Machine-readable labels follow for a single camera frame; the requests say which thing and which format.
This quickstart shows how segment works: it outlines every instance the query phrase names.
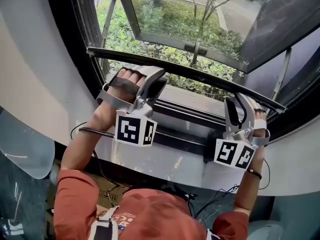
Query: wire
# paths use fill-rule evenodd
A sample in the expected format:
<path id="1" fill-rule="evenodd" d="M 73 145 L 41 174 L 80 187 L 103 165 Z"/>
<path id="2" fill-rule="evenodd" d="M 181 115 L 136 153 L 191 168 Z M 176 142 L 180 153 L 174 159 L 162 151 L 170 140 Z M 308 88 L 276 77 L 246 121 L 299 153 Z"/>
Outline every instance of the wire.
<path id="1" fill-rule="evenodd" d="M 87 127 L 81 127 L 79 129 L 79 131 L 86 131 L 86 132 L 90 132 L 90 133 L 94 133 L 94 134 L 99 134 L 102 136 L 106 136 L 106 137 L 114 137 L 115 135 L 106 131 L 102 131 L 102 130 L 96 130 L 96 129 L 92 129 L 92 128 L 87 128 Z"/>
<path id="2" fill-rule="evenodd" d="M 232 200 L 231 202 L 228 202 L 227 204 L 225 204 L 224 206 L 220 207 L 218 210 L 216 210 L 214 213 L 208 215 L 203 221 L 202 221 L 202 224 L 207 220 L 209 219 L 211 216 L 215 215 L 217 212 L 219 212 L 222 208 L 232 204 L 234 202 L 234 200 Z"/>
<path id="3" fill-rule="evenodd" d="M 204 209 L 206 209 L 209 205 L 223 199 L 226 195 L 229 195 L 230 193 L 236 191 L 239 188 L 238 185 L 234 185 L 233 187 L 231 187 L 228 191 L 225 191 L 225 193 L 217 198 L 215 198 L 217 196 L 217 194 L 219 193 L 220 190 L 222 190 L 221 188 L 218 190 L 218 192 L 214 195 L 213 199 L 211 201 L 209 201 L 205 206 L 203 206 L 194 216 L 194 218 L 196 219 L 200 213 L 203 212 Z"/>
<path id="4" fill-rule="evenodd" d="M 86 122 L 83 122 L 83 123 L 80 123 L 79 125 L 77 125 L 76 127 L 74 127 L 71 132 L 70 132 L 70 138 L 71 140 L 73 140 L 72 138 L 72 133 L 74 132 L 74 130 L 76 128 L 78 128 L 79 126 L 82 126 L 84 125 Z M 114 135 L 111 134 L 111 133 L 108 133 L 108 132 L 105 132 L 105 131 L 101 131 L 101 130 L 96 130 L 96 129 L 92 129 L 92 128 L 88 128 L 88 127 L 82 127 L 79 129 L 79 131 L 86 131 L 86 132 L 90 132 L 90 133 L 94 133 L 94 134 L 99 134 L 99 135 L 102 135 L 102 136 L 107 136 L 107 137 L 113 137 Z M 118 184 L 117 182 L 113 181 L 112 179 L 108 178 L 103 170 L 102 170 L 102 167 L 101 167 L 101 163 L 100 163 L 100 160 L 98 158 L 98 155 L 97 155 L 97 152 L 95 150 L 93 150 L 93 155 L 94 157 L 96 158 L 97 162 L 98 162 L 98 166 L 99 166 L 99 170 L 100 170 L 100 174 L 102 175 L 102 177 L 104 177 L 106 180 L 110 181 L 112 184 L 114 184 L 113 187 L 109 188 L 107 191 L 106 191 L 106 194 L 108 196 L 108 199 L 109 199 L 109 202 L 111 204 L 112 207 L 115 207 L 115 205 L 113 204 L 113 202 L 111 201 L 111 198 L 110 198 L 110 192 L 117 189 L 117 188 L 123 188 L 123 185 L 120 185 Z"/>
<path id="5" fill-rule="evenodd" d="M 189 207 L 190 215 L 193 217 L 193 216 L 195 216 L 196 212 L 195 212 L 195 207 L 194 207 L 194 205 L 192 204 L 192 202 L 190 202 L 190 199 L 191 199 L 191 193 L 190 193 L 190 194 L 188 194 L 188 200 L 187 200 L 187 203 L 188 203 L 188 207 Z"/>
<path id="6" fill-rule="evenodd" d="M 71 132 L 70 132 L 70 138 L 71 138 L 71 140 L 73 140 L 73 138 L 72 138 L 72 133 L 74 132 L 74 130 L 77 129 L 79 126 L 84 125 L 85 123 L 87 123 L 87 122 L 80 123 L 80 124 L 78 124 L 76 127 L 74 127 L 74 128 L 71 130 Z"/>
<path id="7" fill-rule="evenodd" d="M 265 187 L 263 187 L 263 188 L 259 188 L 259 190 L 264 190 L 264 189 L 266 189 L 266 188 L 269 186 L 269 184 L 270 184 L 270 166 L 269 166 L 269 164 L 267 163 L 266 159 L 263 159 L 263 161 L 265 161 L 266 165 L 268 166 L 269 180 L 268 180 L 268 184 L 267 184 Z"/>

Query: bush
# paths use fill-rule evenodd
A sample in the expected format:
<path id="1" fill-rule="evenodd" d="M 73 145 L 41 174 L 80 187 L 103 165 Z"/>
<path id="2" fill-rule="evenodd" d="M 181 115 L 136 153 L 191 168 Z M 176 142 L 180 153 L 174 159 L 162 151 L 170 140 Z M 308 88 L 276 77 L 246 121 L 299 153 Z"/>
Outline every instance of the bush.
<path id="1" fill-rule="evenodd" d="M 106 11 L 109 8 L 109 3 L 110 3 L 110 0 L 102 1 L 99 3 L 99 6 L 97 8 L 97 17 L 98 17 L 101 31 L 105 23 L 104 21 L 107 14 Z M 163 3 L 164 5 L 162 6 L 170 7 L 167 4 L 165 4 L 165 1 Z M 185 23 L 185 24 L 193 21 L 193 14 L 191 14 L 192 18 L 190 19 L 190 15 L 188 16 L 182 12 L 179 13 L 178 7 L 181 6 L 181 4 L 177 5 L 177 7 L 175 8 L 170 7 L 170 9 L 166 9 L 166 10 L 163 10 L 163 7 L 161 8 L 161 7 L 149 6 L 147 3 L 143 1 L 140 1 L 139 6 L 141 6 L 140 13 L 142 11 L 148 12 L 145 14 L 146 17 L 144 18 L 144 20 L 146 22 L 143 23 L 144 28 L 154 29 L 156 25 L 159 23 L 159 21 L 162 21 L 162 19 L 167 19 L 167 17 L 169 19 L 171 17 L 174 20 L 176 20 L 176 18 L 179 18 L 179 17 L 185 17 L 184 19 L 180 18 L 181 20 L 180 23 Z M 235 34 L 232 31 L 227 32 L 222 29 L 217 31 L 215 35 L 216 35 L 217 46 L 220 46 L 221 49 L 224 49 L 230 54 L 236 53 L 235 50 L 238 49 L 237 42 L 241 40 L 238 34 Z M 126 13 L 120 1 L 117 1 L 115 4 L 105 48 L 110 50 L 115 50 L 115 51 L 139 54 L 139 55 L 153 57 L 153 58 L 159 58 L 161 60 L 170 61 L 183 66 L 190 66 L 193 60 L 193 54 L 190 52 L 165 46 L 165 45 L 161 45 L 161 44 L 135 40 L 134 34 L 128 22 Z M 119 70 L 120 68 L 122 68 L 124 65 L 127 64 L 127 63 L 115 61 L 115 60 L 109 60 L 109 63 L 110 63 L 110 66 L 113 67 L 115 70 Z M 219 63 L 201 56 L 198 56 L 197 62 L 195 65 L 193 65 L 193 67 L 197 70 L 201 70 L 203 72 L 226 79 L 228 81 L 232 81 L 232 75 L 235 72 L 235 69 L 232 67 L 229 67 L 222 63 Z M 205 95 L 220 101 L 223 101 L 224 97 L 226 95 L 229 95 L 228 92 L 218 89 L 214 86 L 210 86 L 210 85 L 207 85 L 198 81 L 194 81 L 185 77 L 181 77 L 178 75 L 174 75 L 174 74 L 168 75 L 168 84 L 188 90 L 188 91 L 192 91 L 194 93 Z"/>
<path id="2" fill-rule="evenodd" d="M 132 0 L 142 32 L 180 38 L 190 42 L 200 41 L 205 46 L 237 59 L 243 42 L 240 34 L 220 28 L 217 12 L 205 22 L 203 33 L 199 28 L 205 6 L 197 5 L 194 18 L 194 4 L 181 0 L 162 0 L 154 7 L 150 1 Z"/>

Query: tree trunk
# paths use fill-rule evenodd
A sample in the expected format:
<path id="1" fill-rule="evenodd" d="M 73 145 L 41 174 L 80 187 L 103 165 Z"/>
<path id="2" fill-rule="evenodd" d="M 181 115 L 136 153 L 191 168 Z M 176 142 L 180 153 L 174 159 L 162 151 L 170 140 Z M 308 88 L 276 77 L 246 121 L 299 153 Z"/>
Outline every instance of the tree trunk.
<path id="1" fill-rule="evenodd" d="M 199 32 L 198 32 L 198 37 L 201 37 L 204 33 L 204 26 L 205 26 L 205 19 L 208 13 L 208 10 L 210 8 L 210 4 L 212 4 L 212 2 L 210 0 L 206 0 L 206 5 L 204 8 L 204 13 L 200 22 L 200 26 L 199 26 Z"/>
<path id="2" fill-rule="evenodd" d="M 193 1 L 193 6 L 194 6 L 194 9 L 193 9 L 193 24 L 196 24 L 196 18 L 197 18 L 197 3 L 195 0 L 192 0 Z"/>
<path id="3" fill-rule="evenodd" d="M 210 10 L 210 13 L 209 13 L 208 16 L 205 18 L 205 21 L 207 21 L 207 20 L 209 19 L 209 17 L 210 17 L 211 14 L 215 11 L 215 9 L 217 9 L 218 7 L 226 4 L 226 3 L 229 2 L 229 1 L 230 1 L 230 0 L 225 0 L 225 1 L 221 2 L 221 3 L 219 3 L 219 4 L 216 5 L 216 6 L 212 6 L 212 7 L 211 7 L 211 10 Z"/>

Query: black window rail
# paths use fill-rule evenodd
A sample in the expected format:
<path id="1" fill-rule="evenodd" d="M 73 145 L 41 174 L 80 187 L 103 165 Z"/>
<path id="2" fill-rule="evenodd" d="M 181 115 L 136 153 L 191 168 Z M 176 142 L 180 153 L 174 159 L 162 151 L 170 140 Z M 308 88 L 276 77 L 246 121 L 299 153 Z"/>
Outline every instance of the black window rail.
<path id="1" fill-rule="evenodd" d="M 283 113 L 287 109 L 285 106 L 253 90 L 245 88 L 237 83 L 230 82 L 217 76 L 202 72 L 200 70 L 196 70 L 191 67 L 182 66 L 176 63 L 172 63 L 157 58 L 146 57 L 142 55 L 109 50 L 104 48 L 88 47 L 87 51 L 89 55 L 94 58 L 110 59 L 136 65 L 157 66 L 165 69 L 168 73 L 189 78 L 210 86 L 215 86 L 230 93 L 242 93 L 256 100 L 261 105 L 278 113 Z"/>

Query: bracelet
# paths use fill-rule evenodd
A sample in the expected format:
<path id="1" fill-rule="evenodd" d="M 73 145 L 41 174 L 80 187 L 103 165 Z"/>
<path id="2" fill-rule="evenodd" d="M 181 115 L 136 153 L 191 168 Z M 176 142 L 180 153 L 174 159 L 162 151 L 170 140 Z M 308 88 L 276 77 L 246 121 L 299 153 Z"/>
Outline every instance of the bracelet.
<path id="1" fill-rule="evenodd" d="M 249 169 L 249 168 L 246 171 L 248 173 L 250 173 L 250 174 L 253 174 L 253 175 L 257 176 L 260 180 L 262 179 L 262 176 L 261 176 L 261 174 L 259 172 L 256 172 L 255 170 L 252 170 L 252 169 Z"/>

